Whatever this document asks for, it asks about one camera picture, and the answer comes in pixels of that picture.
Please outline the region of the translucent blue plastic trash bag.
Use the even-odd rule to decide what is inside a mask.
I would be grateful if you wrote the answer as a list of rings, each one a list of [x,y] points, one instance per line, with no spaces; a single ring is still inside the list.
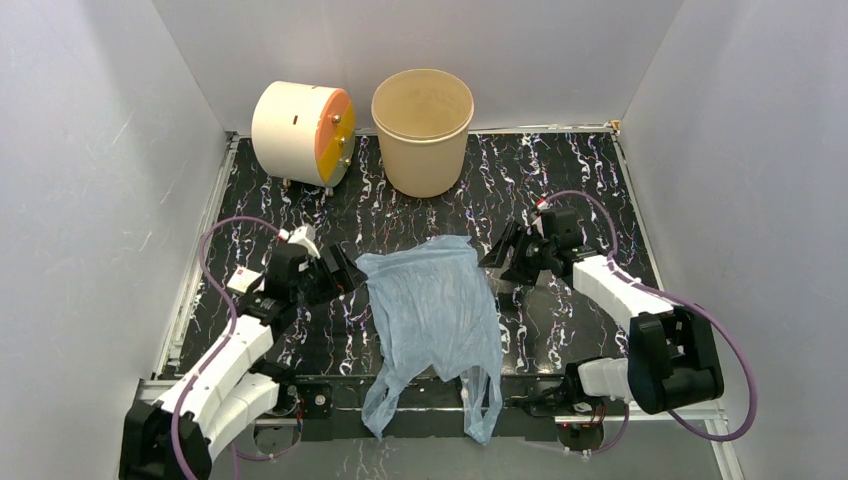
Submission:
[[[432,368],[444,382],[459,380],[464,433],[489,444],[503,408],[503,348],[495,296],[469,237],[365,253],[356,265],[367,277],[383,357],[362,406],[365,427],[381,438],[401,393]]]

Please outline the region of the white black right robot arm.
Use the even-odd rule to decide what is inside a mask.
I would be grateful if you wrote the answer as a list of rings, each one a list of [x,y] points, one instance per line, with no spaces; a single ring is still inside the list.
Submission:
[[[588,247],[570,208],[538,203],[529,224],[510,221],[484,256],[468,238],[442,235],[405,251],[362,255],[356,266],[365,276],[383,357],[361,408],[374,433],[393,419],[404,389],[429,369],[459,381],[475,435],[487,435],[507,406],[535,416],[587,414],[611,399],[656,414],[723,393],[709,321],[649,293]],[[534,285],[545,271],[565,281],[626,331],[627,355],[569,364],[561,380],[505,398],[496,302],[485,275],[494,268],[518,285]]]

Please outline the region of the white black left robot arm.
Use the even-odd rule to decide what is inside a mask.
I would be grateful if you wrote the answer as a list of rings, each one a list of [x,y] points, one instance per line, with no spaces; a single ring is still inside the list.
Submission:
[[[222,450],[269,411],[286,416],[299,400],[285,369],[265,354],[286,330],[285,317],[303,300],[326,265],[314,242],[291,238],[276,247],[263,275],[242,271],[234,324],[198,363],[153,402],[136,400],[123,427],[121,479],[206,479]]]

